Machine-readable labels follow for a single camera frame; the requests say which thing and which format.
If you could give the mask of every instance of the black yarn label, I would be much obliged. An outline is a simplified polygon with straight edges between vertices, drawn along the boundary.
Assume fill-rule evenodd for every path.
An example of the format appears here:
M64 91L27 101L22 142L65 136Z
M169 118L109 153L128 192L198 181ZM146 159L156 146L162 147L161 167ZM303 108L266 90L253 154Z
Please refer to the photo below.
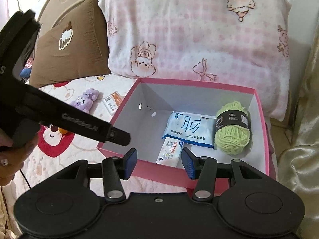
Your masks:
M248 115L239 110L229 110L221 113L216 118L215 132L217 132L219 129L223 127L227 127L230 125L238 125L243 128L249 129L250 123Z

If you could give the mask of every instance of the orange and white package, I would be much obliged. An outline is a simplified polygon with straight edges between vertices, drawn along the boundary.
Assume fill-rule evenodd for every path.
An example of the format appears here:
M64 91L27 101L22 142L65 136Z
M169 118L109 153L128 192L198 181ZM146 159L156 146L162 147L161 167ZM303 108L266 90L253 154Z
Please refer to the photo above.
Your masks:
M118 92L114 92L110 96L103 99L105 107L112 116L115 114L116 110L118 109L122 101L123 98L121 95L119 95Z

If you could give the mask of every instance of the brown cushion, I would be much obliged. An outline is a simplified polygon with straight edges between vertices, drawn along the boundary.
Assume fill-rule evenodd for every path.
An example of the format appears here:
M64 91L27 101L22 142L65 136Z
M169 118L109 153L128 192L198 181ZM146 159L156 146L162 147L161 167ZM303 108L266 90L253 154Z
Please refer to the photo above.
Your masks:
M39 38L30 85L109 74L106 21L98 0L85 0Z

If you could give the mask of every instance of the human hand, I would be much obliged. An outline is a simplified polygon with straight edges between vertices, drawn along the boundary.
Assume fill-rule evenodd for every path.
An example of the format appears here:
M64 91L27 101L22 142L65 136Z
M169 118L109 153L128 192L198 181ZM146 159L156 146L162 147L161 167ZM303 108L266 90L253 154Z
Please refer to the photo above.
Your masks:
M13 179L14 174L23 167L24 160L32 153L38 141L36 134L25 146L0 152L0 186L7 185ZM0 129L0 146L11 147L12 145L12 139Z

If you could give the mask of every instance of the open cardboard box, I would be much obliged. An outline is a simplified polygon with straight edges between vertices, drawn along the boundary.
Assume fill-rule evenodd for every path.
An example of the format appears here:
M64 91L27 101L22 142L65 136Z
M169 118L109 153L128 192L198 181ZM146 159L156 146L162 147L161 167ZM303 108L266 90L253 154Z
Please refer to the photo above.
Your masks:
M251 140L241 154L227 155L218 148L204 148L184 144L197 157L209 156L219 163L229 164L238 158L269 175L269 151L263 112L255 89L203 81L172 79L138 79L127 93L111 119L111 124L131 134L131 143L119 146L111 142L99 143L98 149L106 157L122 156L131 148L138 151L133 175L165 184L194 188L183 168L156 164L163 146L163 132L172 111L215 116L225 104L239 101L249 111ZM228 188L228 180L217 179L215 193Z

